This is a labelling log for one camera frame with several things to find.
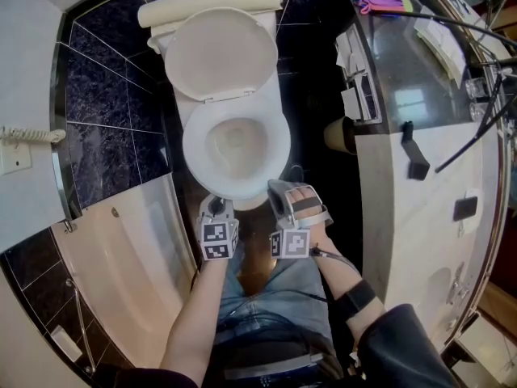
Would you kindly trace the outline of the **black angular bracket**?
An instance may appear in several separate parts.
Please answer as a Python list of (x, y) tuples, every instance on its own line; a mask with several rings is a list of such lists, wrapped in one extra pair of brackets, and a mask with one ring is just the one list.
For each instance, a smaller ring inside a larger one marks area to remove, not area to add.
[(406, 121), (402, 125), (401, 146), (403, 150), (406, 152), (408, 159), (410, 160), (407, 176), (409, 179), (423, 181), (427, 177), (427, 173), (430, 169), (430, 164), (423, 156), (421, 150), (418, 147), (417, 142), (413, 139), (413, 134), (413, 122)]

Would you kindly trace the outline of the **white wall jack plate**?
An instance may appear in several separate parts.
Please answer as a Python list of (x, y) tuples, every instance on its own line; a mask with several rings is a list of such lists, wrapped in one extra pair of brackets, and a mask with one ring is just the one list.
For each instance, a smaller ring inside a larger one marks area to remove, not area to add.
[(0, 142), (0, 175), (32, 167), (32, 156), (27, 143)]

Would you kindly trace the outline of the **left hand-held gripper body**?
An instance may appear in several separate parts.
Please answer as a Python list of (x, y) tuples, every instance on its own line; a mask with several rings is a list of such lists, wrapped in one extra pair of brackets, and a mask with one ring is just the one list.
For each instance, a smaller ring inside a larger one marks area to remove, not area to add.
[(238, 242), (237, 219), (200, 224), (200, 247), (204, 260), (232, 259)]

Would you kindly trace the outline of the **black waist pack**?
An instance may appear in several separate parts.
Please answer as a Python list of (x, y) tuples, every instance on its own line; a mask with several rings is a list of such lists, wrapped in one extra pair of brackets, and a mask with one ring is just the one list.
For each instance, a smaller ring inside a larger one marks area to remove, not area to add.
[(203, 388), (328, 388), (344, 378), (332, 343), (311, 331), (252, 332), (218, 344)]

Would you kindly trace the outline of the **white toilet seat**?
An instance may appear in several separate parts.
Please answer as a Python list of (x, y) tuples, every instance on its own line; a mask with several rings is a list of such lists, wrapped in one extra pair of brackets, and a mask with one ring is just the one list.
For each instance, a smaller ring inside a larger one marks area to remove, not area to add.
[(291, 149), (281, 106), (252, 95), (197, 107), (183, 130), (183, 155), (194, 178), (212, 194), (248, 200), (280, 177)]

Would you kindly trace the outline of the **cream rolled mat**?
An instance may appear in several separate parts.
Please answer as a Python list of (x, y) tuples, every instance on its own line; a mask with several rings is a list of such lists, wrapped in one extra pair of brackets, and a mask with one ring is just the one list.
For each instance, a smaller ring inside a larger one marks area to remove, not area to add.
[(283, 0), (156, 0), (141, 6), (137, 20), (141, 27), (157, 27), (187, 19), (200, 11), (230, 7), (250, 13), (277, 11)]

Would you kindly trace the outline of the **black forearm band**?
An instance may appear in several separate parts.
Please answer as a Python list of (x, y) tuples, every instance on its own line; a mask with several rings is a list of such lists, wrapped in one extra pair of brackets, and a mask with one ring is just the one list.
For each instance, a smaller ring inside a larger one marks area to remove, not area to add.
[(356, 316), (370, 302), (376, 298), (376, 294), (366, 280), (361, 280), (339, 299), (335, 301), (343, 321)]

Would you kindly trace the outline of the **chrome grab bar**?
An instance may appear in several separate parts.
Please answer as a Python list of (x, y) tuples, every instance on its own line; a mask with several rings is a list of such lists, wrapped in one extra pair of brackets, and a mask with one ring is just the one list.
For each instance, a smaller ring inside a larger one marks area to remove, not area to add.
[(87, 358), (89, 361), (89, 365), (87, 367), (85, 367), (85, 372), (92, 376), (96, 371), (96, 364), (95, 364), (95, 360), (94, 360), (92, 351), (90, 349), (90, 344), (89, 344), (87, 334), (86, 334), (86, 326), (85, 326), (84, 318), (82, 315), (82, 303), (81, 303), (80, 292), (79, 292), (78, 287), (76, 286), (75, 282), (71, 278), (67, 278), (65, 281), (65, 284), (74, 291), (74, 300), (75, 300), (76, 311), (78, 313), (79, 326), (80, 326), (80, 330), (82, 333), (82, 340), (84, 343), (84, 347), (86, 349), (86, 355), (87, 355)]

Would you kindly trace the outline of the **person's right hand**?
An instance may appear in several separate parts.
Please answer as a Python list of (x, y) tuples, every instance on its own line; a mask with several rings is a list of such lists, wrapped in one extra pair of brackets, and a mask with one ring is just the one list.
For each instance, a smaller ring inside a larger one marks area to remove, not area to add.
[(297, 219), (312, 217), (322, 212), (322, 206), (311, 188), (292, 189), (286, 193), (286, 197), (295, 209), (294, 216)]

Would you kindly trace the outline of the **white soap dish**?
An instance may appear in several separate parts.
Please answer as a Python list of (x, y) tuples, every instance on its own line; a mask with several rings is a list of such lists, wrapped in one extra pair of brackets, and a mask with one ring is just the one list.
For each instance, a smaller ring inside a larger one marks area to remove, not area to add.
[(53, 342), (72, 362), (76, 362), (82, 356), (82, 350), (61, 325), (57, 325), (50, 335)]

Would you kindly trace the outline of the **blue jeans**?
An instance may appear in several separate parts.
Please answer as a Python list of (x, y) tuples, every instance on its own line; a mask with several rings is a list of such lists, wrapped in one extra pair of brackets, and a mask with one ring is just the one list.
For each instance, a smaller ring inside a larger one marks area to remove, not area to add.
[(217, 320), (214, 346), (252, 332), (280, 329), (311, 331), (332, 341), (329, 310), (319, 269), (313, 259), (281, 259), (265, 288), (253, 297), (237, 279), (244, 246), (229, 261)]

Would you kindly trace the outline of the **chrome sink faucet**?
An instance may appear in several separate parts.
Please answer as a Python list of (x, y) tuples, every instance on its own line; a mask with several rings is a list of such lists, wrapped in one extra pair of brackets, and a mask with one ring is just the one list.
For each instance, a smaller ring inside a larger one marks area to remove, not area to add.
[(464, 262), (462, 262), (456, 269), (454, 279), (452, 281), (451, 288), (448, 292), (446, 303), (448, 305), (455, 305), (461, 303), (465, 297), (469, 294), (469, 289), (461, 281), (461, 275), (464, 270)]

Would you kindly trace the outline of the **black tripod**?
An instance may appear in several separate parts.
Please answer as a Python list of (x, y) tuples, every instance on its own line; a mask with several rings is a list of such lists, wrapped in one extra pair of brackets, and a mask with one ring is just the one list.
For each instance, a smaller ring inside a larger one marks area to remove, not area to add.
[[(460, 21), (458, 19), (453, 19), (450, 17), (439, 16), (436, 14), (424, 14), (422, 12), (414, 12), (414, 11), (405, 11), (405, 10), (387, 10), (387, 9), (374, 9), (371, 7), (368, 12), (370, 15), (375, 16), (398, 16), (398, 17), (406, 17), (406, 18), (414, 18), (414, 19), (425, 19), (430, 20), (435, 23), (440, 24), (441, 26), (450, 27), (462, 27), (469, 29), (470, 31), (480, 32), (483, 36), (489, 36), (494, 38), (504, 44), (507, 44), (515, 49), (517, 49), (517, 42), (510, 40), (496, 32), (492, 32), (488, 27), (478, 27), (471, 23), (466, 23)], [(471, 63), (469, 66), (473, 68), (484, 68), (492, 65), (496, 65), (499, 67), (497, 71), (496, 82), (493, 86), (490, 95), (490, 101), (488, 108), (481, 120), (481, 124), (475, 133), (475, 135), (465, 144), (463, 145), (457, 152), (455, 152), (450, 158), (448, 158), (445, 162), (441, 163), (435, 168), (435, 173), (438, 174), (441, 171), (445, 170), (449, 167), (453, 162), (455, 162), (459, 157), (461, 157), (464, 153), (466, 153), (471, 147), (473, 147), (478, 141), (480, 141), (488, 131), (494, 127), (508, 112), (514, 107), (517, 103), (517, 93), (513, 94), (508, 101), (504, 104), (504, 106), (494, 115), (492, 114), (492, 110), (494, 109), (495, 101), (498, 99), (499, 91), (502, 87), (502, 76), (503, 66), (508, 65), (517, 65), (517, 58), (512, 57), (510, 59), (499, 60), (495, 55), (493, 55), (492, 61), (486, 61), (478, 63)]]

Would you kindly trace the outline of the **person's right forearm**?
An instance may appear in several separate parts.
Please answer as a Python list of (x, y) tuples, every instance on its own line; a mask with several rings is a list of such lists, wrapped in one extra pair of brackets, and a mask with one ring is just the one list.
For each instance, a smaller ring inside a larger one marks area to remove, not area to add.
[[(312, 247), (340, 256), (338, 249), (326, 234), (324, 223), (314, 225), (310, 229), (310, 242)], [(317, 257), (317, 265), (324, 276), (335, 300), (340, 299), (345, 293), (350, 292), (362, 280), (361, 275), (342, 261), (332, 258)], [(359, 338), (364, 330), (385, 312), (385, 308), (377, 296), (358, 313), (347, 321), (355, 338)]]

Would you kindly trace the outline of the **white ceramic toilet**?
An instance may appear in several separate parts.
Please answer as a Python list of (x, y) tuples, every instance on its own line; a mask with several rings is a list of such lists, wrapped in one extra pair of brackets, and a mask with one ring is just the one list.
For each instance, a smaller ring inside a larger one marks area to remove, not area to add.
[(290, 155), (274, 22), (217, 7), (154, 26), (148, 41), (173, 87), (188, 170), (238, 210), (266, 200)]

